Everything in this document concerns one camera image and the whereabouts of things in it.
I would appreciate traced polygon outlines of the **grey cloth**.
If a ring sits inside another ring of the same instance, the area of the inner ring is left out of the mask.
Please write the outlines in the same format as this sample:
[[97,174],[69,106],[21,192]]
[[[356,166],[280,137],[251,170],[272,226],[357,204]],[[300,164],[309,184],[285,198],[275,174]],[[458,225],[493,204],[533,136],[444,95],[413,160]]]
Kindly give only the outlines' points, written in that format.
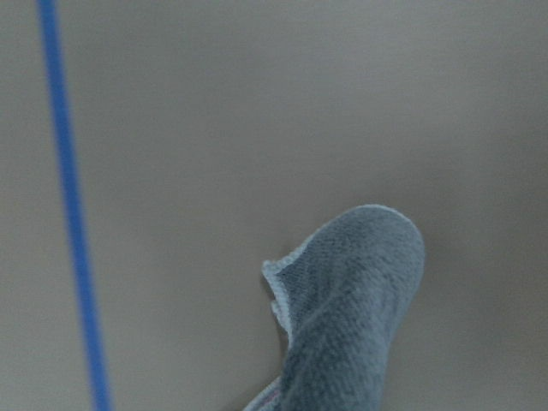
[[410,219],[361,205],[266,261],[271,309],[286,333],[280,375],[251,410],[377,410],[390,345],[424,272],[425,245]]

